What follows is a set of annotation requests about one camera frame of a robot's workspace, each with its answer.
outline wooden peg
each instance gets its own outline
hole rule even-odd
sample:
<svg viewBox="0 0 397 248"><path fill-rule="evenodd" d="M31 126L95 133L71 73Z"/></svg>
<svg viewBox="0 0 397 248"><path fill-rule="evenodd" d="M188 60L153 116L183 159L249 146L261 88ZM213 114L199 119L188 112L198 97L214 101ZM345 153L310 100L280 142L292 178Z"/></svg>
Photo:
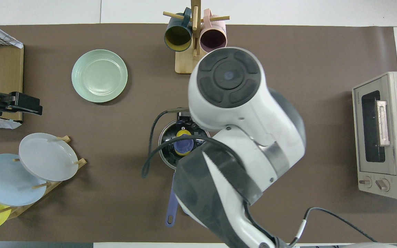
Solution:
<svg viewBox="0 0 397 248"><path fill-rule="evenodd" d="M229 20L229 19L230 19L230 17L227 15L227 16L213 17L213 18L210 18L209 20L211 22L216 22L216 21L225 21L225 20Z"/></svg>
<svg viewBox="0 0 397 248"><path fill-rule="evenodd" d="M173 13L170 13L170 12L163 11L163 15L183 20L183 16L179 15L179 14L173 14Z"/></svg>
<svg viewBox="0 0 397 248"><path fill-rule="evenodd" d="M52 185L52 183L51 182L46 182L46 183L41 184L41 185L33 186L32 189L37 189L37 188L44 187L44 186L49 186L49 185Z"/></svg>
<svg viewBox="0 0 397 248"><path fill-rule="evenodd" d="M192 30L197 30L197 25L199 24L197 22L198 17L199 17L198 13L199 13L199 7L197 5L195 5L194 12L192 14Z"/></svg>
<svg viewBox="0 0 397 248"><path fill-rule="evenodd" d="M12 210L12 207L6 207L6 208L4 208L4 209L1 209L1 210L0 210L0 213L3 213L3 212L5 212L5 211L9 211L9 210Z"/></svg>
<svg viewBox="0 0 397 248"><path fill-rule="evenodd" d="M68 143L71 141L71 138L68 137L68 135L65 135L64 137L56 137L58 140L63 140L65 143Z"/></svg>
<svg viewBox="0 0 397 248"><path fill-rule="evenodd" d="M74 162L74 164L75 164L75 165L79 165L79 168L78 168L78 169L80 169L82 166L84 166L84 165L87 164L87 161L86 161L84 158L81 158L81 159L79 159L79 161Z"/></svg>
<svg viewBox="0 0 397 248"><path fill-rule="evenodd" d="M202 14L202 1L201 0L191 0L191 9L194 10L194 15L192 16L193 18L196 18L193 22L192 25L196 25L197 29L192 30L192 48L193 50L193 58L197 58L197 55L200 55L200 45L197 45L199 42L199 37L200 37L200 20L202 19L201 14Z"/></svg>
<svg viewBox="0 0 397 248"><path fill-rule="evenodd" d="M179 14L173 14L173 13L170 13L170 12L167 12L167 11L163 11L163 15L183 20L183 16L179 15ZM211 22L225 21L225 20L230 20L230 16L226 15L226 16L212 17L209 20ZM194 18L191 18L189 21L192 22L192 23L197 22L197 21L194 21Z"/></svg>

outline toaster oven door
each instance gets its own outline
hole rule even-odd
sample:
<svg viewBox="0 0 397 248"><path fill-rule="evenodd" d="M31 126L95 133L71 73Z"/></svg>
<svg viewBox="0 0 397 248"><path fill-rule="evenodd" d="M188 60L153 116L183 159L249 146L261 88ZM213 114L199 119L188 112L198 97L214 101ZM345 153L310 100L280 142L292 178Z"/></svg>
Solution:
<svg viewBox="0 0 397 248"><path fill-rule="evenodd" d="M388 76L356 88L354 99L359 170L396 175Z"/></svg>

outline mint green plate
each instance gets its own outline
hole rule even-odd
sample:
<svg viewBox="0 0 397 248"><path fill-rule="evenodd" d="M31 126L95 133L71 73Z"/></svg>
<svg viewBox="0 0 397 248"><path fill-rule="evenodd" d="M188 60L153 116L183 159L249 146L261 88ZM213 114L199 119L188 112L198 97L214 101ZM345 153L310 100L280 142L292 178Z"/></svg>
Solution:
<svg viewBox="0 0 397 248"><path fill-rule="evenodd" d="M108 102L125 88L128 71L115 53L98 49L85 53L74 64L71 81L76 92L90 102Z"/></svg>

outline toaster oven knob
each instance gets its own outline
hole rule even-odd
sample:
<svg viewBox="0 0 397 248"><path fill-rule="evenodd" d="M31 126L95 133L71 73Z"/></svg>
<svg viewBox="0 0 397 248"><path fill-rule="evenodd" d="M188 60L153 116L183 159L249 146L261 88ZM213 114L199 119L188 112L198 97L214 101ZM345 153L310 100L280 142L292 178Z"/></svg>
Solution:
<svg viewBox="0 0 397 248"><path fill-rule="evenodd" d="M358 182L359 184L365 185L366 187L371 187L371 178L368 176L364 177L364 180L359 180Z"/></svg>
<svg viewBox="0 0 397 248"><path fill-rule="evenodd" d="M381 191L387 192L390 190L390 183L387 179L376 180L376 185Z"/></svg>

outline toaster oven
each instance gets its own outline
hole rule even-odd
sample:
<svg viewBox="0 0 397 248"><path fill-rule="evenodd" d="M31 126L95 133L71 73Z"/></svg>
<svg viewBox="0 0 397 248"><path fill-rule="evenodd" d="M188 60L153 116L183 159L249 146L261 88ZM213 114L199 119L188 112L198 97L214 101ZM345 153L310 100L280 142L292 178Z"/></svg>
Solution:
<svg viewBox="0 0 397 248"><path fill-rule="evenodd" d="M352 92L359 190L397 199L397 72Z"/></svg>

